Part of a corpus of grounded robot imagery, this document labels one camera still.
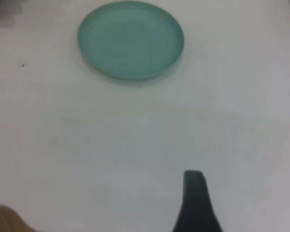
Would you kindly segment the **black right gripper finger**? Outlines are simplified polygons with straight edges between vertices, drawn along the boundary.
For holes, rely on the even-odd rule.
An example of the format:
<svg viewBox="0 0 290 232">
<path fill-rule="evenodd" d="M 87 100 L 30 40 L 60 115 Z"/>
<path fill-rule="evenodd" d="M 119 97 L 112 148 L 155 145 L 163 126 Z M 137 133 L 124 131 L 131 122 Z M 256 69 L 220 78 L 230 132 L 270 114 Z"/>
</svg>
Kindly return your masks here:
<svg viewBox="0 0 290 232">
<path fill-rule="evenodd" d="M 202 172 L 184 173 L 183 200 L 174 232 L 222 232 Z"/>
</svg>

